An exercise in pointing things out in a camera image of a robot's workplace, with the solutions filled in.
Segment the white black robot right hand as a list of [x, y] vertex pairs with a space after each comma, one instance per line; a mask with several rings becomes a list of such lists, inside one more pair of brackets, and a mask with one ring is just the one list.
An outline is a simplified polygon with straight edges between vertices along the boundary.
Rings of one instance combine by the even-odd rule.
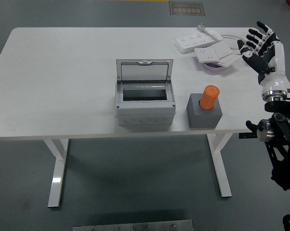
[[284, 45], [276, 33], [266, 24], [258, 21], [257, 26], [263, 30], [250, 28], [247, 41], [237, 41], [242, 59], [258, 73], [258, 83], [262, 86], [262, 98], [270, 101], [273, 98], [285, 99], [288, 94], [284, 83], [285, 53]]

